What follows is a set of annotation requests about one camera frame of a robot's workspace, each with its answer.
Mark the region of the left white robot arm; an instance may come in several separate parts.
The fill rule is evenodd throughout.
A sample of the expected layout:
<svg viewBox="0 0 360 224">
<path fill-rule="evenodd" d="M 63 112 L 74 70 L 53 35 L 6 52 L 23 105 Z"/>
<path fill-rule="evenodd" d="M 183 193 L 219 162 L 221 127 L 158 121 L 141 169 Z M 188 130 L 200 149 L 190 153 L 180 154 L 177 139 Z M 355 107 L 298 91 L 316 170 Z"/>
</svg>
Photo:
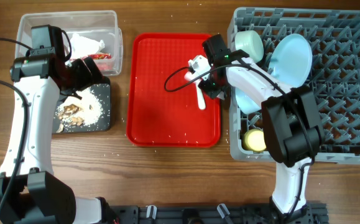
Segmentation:
<svg viewBox="0 0 360 224">
<path fill-rule="evenodd" d="M 115 219 L 105 199 L 76 197 L 53 174 L 52 125 L 59 96 L 84 90 L 103 76 L 90 57 L 66 66 L 54 48 L 30 50 L 15 59 L 9 88 L 14 117 L 0 166 L 0 222 L 109 223 Z"/>
</svg>

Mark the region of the red snack wrapper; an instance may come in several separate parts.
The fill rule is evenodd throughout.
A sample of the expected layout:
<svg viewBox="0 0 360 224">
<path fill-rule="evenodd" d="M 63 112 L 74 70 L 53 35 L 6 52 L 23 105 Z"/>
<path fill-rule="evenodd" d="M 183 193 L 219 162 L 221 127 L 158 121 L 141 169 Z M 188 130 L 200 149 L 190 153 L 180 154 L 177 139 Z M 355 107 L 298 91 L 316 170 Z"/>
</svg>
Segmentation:
<svg viewBox="0 0 360 224">
<path fill-rule="evenodd" d="M 111 72 L 114 69 L 114 61 L 111 54 L 107 54 L 107 53 L 89 54 L 89 55 L 81 56 L 78 59 L 84 60 L 87 57 L 90 57 L 94 60 L 94 63 L 97 65 L 97 67 L 101 72 Z"/>
</svg>

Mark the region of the white plastic spoon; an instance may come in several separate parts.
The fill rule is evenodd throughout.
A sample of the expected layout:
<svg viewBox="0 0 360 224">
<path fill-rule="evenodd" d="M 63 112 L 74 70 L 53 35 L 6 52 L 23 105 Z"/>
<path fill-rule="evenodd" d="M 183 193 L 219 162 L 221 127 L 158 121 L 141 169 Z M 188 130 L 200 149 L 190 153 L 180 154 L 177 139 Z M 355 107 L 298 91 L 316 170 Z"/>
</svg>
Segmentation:
<svg viewBox="0 0 360 224">
<path fill-rule="evenodd" d="M 191 81 L 194 78 L 197 77 L 196 73 L 192 73 L 192 72 L 187 72 L 184 76 L 185 80 L 187 81 Z M 196 89 L 196 97 L 197 97 L 197 102 L 198 102 L 198 107 L 200 110 L 205 110 L 206 109 L 206 103 L 203 97 L 203 93 L 202 90 L 198 87 L 199 83 L 201 82 L 201 79 L 197 79 L 193 82 L 193 84 L 195 85 L 195 89 Z"/>
</svg>

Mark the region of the yellow plastic cup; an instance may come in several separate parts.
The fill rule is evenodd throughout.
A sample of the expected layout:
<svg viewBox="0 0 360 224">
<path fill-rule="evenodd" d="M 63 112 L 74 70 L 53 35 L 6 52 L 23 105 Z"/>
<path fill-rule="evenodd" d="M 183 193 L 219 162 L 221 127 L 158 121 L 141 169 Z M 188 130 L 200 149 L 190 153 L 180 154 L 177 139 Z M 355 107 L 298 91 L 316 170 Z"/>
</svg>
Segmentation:
<svg viewBox="0 0 360 224">
<path fill-rule="evenodd" d="M 264 132 L 259 129 L 250 129 L 242 137 L 242 146 L 245 150 L 262 152 L 266 150 Z"/>
</svg>

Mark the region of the light blue plate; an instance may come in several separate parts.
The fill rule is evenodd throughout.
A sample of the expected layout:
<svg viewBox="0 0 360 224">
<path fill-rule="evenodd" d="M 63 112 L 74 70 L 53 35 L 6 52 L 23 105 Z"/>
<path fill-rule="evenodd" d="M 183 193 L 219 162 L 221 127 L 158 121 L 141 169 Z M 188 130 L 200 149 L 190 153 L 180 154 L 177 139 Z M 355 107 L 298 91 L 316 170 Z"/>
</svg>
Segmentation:
<svg viewBox="0 0 360 224">
<path fill-rule="evenodd" d="M 291 34 L 276 46 L 269 62 L 269 73 L 292 87 L 302 86 L 311 71 L 312 49 L 300 34 Z"/>
</svg>

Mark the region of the mint green bowl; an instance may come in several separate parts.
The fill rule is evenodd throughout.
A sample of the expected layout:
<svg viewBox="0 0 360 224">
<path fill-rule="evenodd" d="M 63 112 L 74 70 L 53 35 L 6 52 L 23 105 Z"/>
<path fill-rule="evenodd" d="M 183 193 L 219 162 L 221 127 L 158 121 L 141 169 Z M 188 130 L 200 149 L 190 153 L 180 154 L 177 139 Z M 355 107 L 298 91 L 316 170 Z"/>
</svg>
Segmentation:
<svg viewBox="0 0 360 224">
<path fill-rule="evenodd" d="M 259 34 L 254 30 L 238 32 L 235 36 L 235 49 L 243 50 L 255 63 L 264 56 L 264 46 Z"/>
</svg>

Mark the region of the rice and food scraps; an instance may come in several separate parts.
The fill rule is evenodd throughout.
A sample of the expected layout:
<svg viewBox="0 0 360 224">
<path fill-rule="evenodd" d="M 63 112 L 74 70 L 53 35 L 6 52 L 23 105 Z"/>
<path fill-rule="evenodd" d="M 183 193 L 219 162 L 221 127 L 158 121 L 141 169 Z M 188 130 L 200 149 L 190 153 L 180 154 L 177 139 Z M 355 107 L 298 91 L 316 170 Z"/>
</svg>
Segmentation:
<svg viewBox="0 0 360 224">
<path fill-rule="evenodd" d="M 97 131 L 104 125 L 104 103 L 91 88 L 77 91 L 79 98 L 68 96 L 59 102 L 55 111 L 57 127 L 54 133 L 75 131 Z"/>
</svg>

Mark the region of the light blue food bowl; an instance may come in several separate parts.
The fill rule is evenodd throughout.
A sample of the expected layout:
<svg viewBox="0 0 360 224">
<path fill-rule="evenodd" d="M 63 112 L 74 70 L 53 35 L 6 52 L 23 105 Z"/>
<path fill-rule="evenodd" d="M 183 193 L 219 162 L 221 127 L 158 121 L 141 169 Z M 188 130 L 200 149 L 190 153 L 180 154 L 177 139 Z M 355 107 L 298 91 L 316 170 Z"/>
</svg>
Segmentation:
<svg viewBox="0 0 360 224">
<path fill-rule="evenodd" d="M 244 114 L 251 114 L 261 109 L 245 92 L 238 88 L 235 89 L 235 97 L 238 107 Z"/>
</svg>

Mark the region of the white napkin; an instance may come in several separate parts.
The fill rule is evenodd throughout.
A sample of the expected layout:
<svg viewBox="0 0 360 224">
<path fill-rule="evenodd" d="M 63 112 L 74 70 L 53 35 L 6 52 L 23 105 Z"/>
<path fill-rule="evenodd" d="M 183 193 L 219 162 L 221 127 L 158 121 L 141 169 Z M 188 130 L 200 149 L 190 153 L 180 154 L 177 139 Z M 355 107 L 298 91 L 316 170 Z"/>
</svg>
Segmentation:
<svg viewBox="0 0 360 224">
<path fill-rule="evenodd" d="M 96 41 L 87 37 L 80 36 L 79 34 L 73 34 L 70 39 L 72 55 L 71 59 L 83 58 L 88 55 L 97 54 L 105 48 L 103 40 Z"/>
</svg>

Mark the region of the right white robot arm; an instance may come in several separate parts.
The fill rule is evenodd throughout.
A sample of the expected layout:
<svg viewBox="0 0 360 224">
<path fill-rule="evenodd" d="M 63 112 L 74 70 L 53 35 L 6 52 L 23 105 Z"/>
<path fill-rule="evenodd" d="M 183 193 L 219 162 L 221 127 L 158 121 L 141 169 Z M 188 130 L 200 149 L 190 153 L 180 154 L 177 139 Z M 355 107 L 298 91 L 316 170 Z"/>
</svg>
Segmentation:
<svg viewBox="0 0 360 224">
<path fill-rule="evenodd" d="M 202 43 L 203 64 L 192 69 L 206 76 L 199 87 L 216 98 L 229 87 L 245 92 L 261 108 L 264 141 L 276 162 L 270 204 L 279 219 L 307 212 L 305 185 L 309 168 L 324 142 L 315 96 L 306 85 L 294 87 L 261 69 L 243 50 L 227 48 L 221 35 Z"/>
</svg>

